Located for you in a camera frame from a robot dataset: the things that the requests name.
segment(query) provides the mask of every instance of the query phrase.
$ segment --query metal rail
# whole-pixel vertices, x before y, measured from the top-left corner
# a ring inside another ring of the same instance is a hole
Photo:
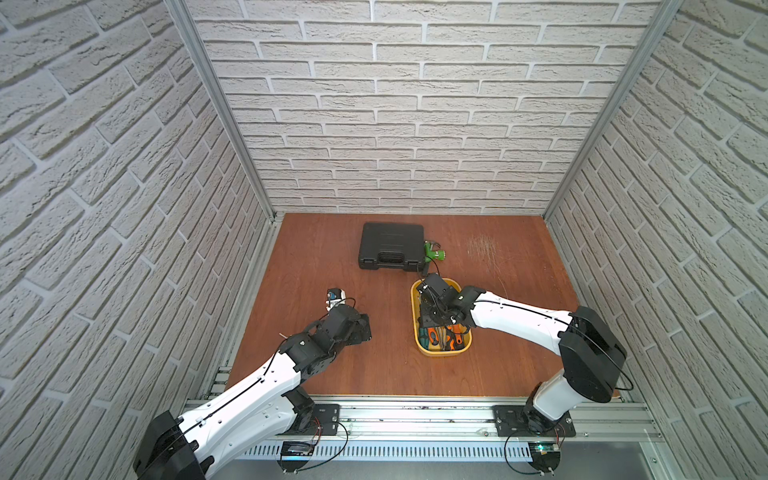
[[[563,197],[571,187],[576,175],[581,170],[581,165],[587,160],[592,149],[597,144],[600,136],[605,131],[605,128],[613,120],[616,111],[619,109],[624,99],[629,94],[629,91],[634,86],[637,77],[640,76],[640,72],[648,62],[650,55],[656,49],[664,32],[667,31],[672,18],[674,18],[677,10],[683,0],[663,0],[656,10],[656,15],[651,19],[648,27],[643,32],[643,36],[637,43],[637,47],[632,51],[632,56],[627,60],[627,64],[624,66],[624,70],[621,72],[618,81],[611,89],[611,93],[608,94],[608,98],[600,109],[597,118],[587,132],[587,137],[581,142],[581,146],[576,152],[574,161],[565,172],[562,182],[558,185],[558,189],[554,192],[552,199],[547,205],[547,209],[544,211],[544,220],[549,220],[554,212],[558,209],[560,202],[563,201]]]
[[[203,86],[208,90],[210,95],[210,101],[214,104],[216,112],[219,114],[221,124],[224,127],[224,131],[227,132],[230,141],[232,142],[232,148],[237,154],[237,159],[240,164],[243,165],[246,177],[250,182],[253,191],[256,193],[256,199],[261,205],[261,209],[264,210],[264,214],[269,222],[275,221],[275,209],[272,207],[269,196],[264,190],[264,186],[261,183],[259,174],[256,172],[256,166],[253,164],[253,158],[250,156],[248,146],[245,144],[243,134],[240,132],[240,127],[237,126],[232,108],[227,101],[227,96],[224,94],[224,90],[219,83],[219,78],[214,70],[214,64],[211,63],[208,57],[208,52],[205,49],[203,39],[200,37],[200,33],[195,27],[192,14],[187,8],[187,3],[184,0],[165,0],[165,4],[168,7],[170,16],[176,24],[176,28],[179,30],[179,35],[187,46],[187,50],[190,53],[190,58],[195,67],[197,67],[197,73],[200,74],[200,79],[203,82]]]

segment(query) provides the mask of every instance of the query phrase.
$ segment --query mounting plate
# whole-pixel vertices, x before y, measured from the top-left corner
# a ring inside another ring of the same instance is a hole
[[[339,404],[338,403],[316,403],[312,410],[312,418],[320,420],[320,425],[323,427],[323,436],[336,435],[336,430],[339,428],[339,424],[336,423],[339,420]],[[285,432],[282,435],[308,435],[312,436],[314,430],[305,430],[303,432]]]
[[[528,429],[528,424],[522,420],[523,405],[494,405],[493,418],[496,425],[496,432],[499,437],[552,437],[555,438],[558,435],[562,438],[563,432],[565,437],[575,437],[576,429],[574,428],[573,421],[571,420],[571,413],[566,412],[563,418],[558,423],[559,426],[557,435],[555,435],[554,429],[537,435]]]

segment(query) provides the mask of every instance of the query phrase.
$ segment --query wooden floor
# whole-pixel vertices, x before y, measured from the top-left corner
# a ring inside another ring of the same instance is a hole
[[[527,396],[562,363],[546,349],[474,329],[470,348],[448,359],[422,355],[413,338],[409,289],[419,276],[357,265],[366,221],[420,223],[446,252],[439,267],[461,286],[549,309],[575,310],[576,294],[540,217],[287,214],[250,314],[229,384],[269,358],[283,335],[320,318],[326,289],[340,287],[370,316],[372,340],[345,348],[304,384],[310,394]]]

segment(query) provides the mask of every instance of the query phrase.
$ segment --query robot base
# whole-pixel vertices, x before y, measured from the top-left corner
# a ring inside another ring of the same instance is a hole
[[[532,398],[536,390],[528,398],[525,405],[495,405],[493,417],[496,425],[496,433],[501,437],[575,437],[571,421],[571,414],[566,412],[557,422],[546,419],[541,414],[533,416]]]

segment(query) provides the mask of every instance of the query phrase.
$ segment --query green drill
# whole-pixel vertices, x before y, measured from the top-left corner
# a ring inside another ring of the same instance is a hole
[[[424,242],[424,261],[429,263],[433,260],[445,260],[445,250],[433,250],[432,248],[440,248],[440,244],[437,242]]]

